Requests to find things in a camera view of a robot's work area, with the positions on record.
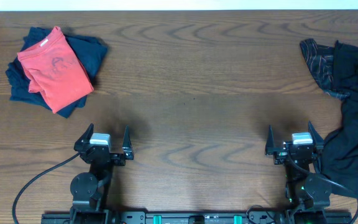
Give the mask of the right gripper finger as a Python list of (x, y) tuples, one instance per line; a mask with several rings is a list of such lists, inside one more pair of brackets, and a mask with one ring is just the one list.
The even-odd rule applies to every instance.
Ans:
[(324, 149), (324, 139), (315, 130), (311, 121), (308, 121), (308, 131), (311, 134), (316, 151), (322, 151)]
[(274, 152), (274, 140), (273, 140), (273, 130), (272, 130), (272, 126), (270, 125), (268, 127), (268, 136), (267, 136), (267, 141), (265, 144), (265, 155), (272, 155)]

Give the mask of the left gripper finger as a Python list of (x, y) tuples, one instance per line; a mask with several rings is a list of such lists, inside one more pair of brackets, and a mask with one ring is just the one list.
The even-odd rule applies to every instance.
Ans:
[(85, 152), (90, 145), (90, 139), (94, 133), (94, 124), (91, 123), (81, 137), (75, 142), (74, 150), (76, 152)]
[(125, 131), (124, 131), (122, 150), (123, 150), (123, 153), (125, 156), (125, 160), (134, 160), (134, 152), (133, 152), (133, 147), (131, 144), (128, 126), (126, 126)]

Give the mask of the plain black t-shirt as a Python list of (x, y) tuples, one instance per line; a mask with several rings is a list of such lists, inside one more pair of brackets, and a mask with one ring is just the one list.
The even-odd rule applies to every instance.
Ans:
[(348, 96), (341, 127), (326, 137), (322, 172), (358, 198), (358, 47), (336, 42), (333, 56), (333, 88)]

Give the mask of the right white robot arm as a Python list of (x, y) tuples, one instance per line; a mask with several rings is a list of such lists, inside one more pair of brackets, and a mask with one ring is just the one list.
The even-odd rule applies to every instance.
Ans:
[(273, 129), (268, 127), (265, 155), (272, 156), (275, 165), (283, 165), (286, 174), (285, 197), (290, 207), (276, 213), (275, 223), (326, 223), (324, 209), (330, 205), (331, 184), (322, 174), (311, 172), (323, 150), (324, 141), (311, 123), (308, 131), (294, 133), (290, 141), (275, 145)]

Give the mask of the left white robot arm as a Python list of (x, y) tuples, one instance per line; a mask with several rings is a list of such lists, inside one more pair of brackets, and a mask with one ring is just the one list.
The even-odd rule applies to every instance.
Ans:
[(122, 152), (111, 151), (111, 136), (94, 132), (94, 124), (75, 142), (73, 148), (89, 164), (89, 171), (73, 178), (70, 223), (120, 223), (120, 215), (106, 207), (112, 172), (134, 159), (129, 128), (124, 131)]

